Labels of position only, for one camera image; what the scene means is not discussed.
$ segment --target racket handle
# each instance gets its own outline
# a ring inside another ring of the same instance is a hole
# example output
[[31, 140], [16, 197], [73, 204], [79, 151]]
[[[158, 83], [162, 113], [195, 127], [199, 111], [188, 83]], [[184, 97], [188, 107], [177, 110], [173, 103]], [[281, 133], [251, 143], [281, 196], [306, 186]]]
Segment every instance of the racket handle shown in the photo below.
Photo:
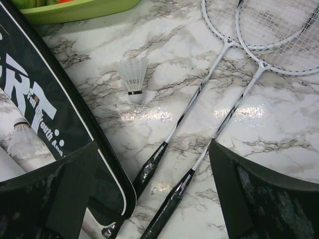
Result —
[[190, 169], [170, 191], [140, 239], [156, 239], [179, 206], [195, 171]]
[[158, 149], [153, 153], [149, 160], [143, 165], [137, 174], [133, 182], [133, 187], [136, 192], [136, 197], [139, 198], [151, 178], [153, 178], [156, 167], [163, 157], [165, 150], [167, 149], [168, 143], [165, 141], [158, 147]]

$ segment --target racket strings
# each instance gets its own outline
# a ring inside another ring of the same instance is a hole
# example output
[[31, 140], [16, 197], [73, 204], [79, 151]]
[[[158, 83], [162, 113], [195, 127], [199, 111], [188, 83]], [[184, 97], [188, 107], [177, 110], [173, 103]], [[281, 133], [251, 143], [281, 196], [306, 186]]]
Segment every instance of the racket strings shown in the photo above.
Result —
[[210, 23], [224, 38], [237, 38], [234, 29], [237, 4], [237, 0], [206, 0]]
[[318, 5], [318, 0], [248, 0], [240, 14], [242, 37], [247, 45], [266, 46], [295, 36], [278, 47], [253, 54], [288, 71], [317, 68], [319, 19], [315, 12]]

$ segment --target shuttlecock cork base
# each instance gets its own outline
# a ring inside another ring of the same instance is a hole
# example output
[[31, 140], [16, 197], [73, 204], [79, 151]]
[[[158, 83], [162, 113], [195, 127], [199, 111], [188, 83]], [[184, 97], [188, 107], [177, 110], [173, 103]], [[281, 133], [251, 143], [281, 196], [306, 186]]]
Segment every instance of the shuttlecock cork base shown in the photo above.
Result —
[[115, 66], [129, 91], [129, 100], [134, 104], [140, 104], [143, 101], [142, 87], [148, 67], [147, 60], [145, 58], [122, 60], [115, 63]]

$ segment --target shuttlecock feathers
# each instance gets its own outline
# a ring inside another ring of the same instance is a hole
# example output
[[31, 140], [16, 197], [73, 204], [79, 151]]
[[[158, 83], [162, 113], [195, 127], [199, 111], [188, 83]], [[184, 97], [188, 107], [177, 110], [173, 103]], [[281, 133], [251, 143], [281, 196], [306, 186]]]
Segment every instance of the shuttlecock feathers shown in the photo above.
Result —
[[148, 67], [147, 59], [137, 58], [116, 62], [115, 66], [128, 89], [129, 99], [132, 103], [138, 104], [143, 100], [143, 82]]
[[14, 132], [8, 146], [8, 154], [20, 158], [34, 153], [39, 145], [39, 138], [26, 120], [24, 118], [16, 119], [13, 128]]

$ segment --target black fabric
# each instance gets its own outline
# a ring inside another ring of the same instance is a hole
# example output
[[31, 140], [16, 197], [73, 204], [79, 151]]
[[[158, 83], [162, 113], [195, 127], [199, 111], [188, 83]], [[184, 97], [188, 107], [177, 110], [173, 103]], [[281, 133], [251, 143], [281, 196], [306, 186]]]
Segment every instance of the black fabric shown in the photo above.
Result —
[[319, 184], [277, 173], [216, 141], [209, 158], [230, 239], [319, 238]]
[[78, 239], [97, 166], [95, 142], [0, 182], [1, 239]]
[[94, 198], [89, 198], [89, 204], [92, 206], [93, 210], [96, 210], [97, 214], [110, 215], [110, 217], [117, 223], [122, 223], [124, 220], [128, 219], [127, 217], [121, 216], [111, 209], [105, 207], [102, 203], [98, 202]]
[[[135, 192], [104, 132], [41, 37], [11, 1], [0, 0], [0, 2], [4, 5], [4, 7], [0, 5], [0, 34], [3, 37], [0, 40], [0, 88], [18, 107], [55, 159], [61, 159], [95, 140], [123, 189], [127, 204], [123, 216], [129, 217], [136, 204]], [[91, 197], [120, 215], [124, 209], [122, 192], [102, 157], [100, 155], [97, 157], [98, 168], [104, 176], [97, 175], [92, 185]], [[112, 218], [102, 213], [94, 216], [102, 225], [107, 226], [114, 222]]]

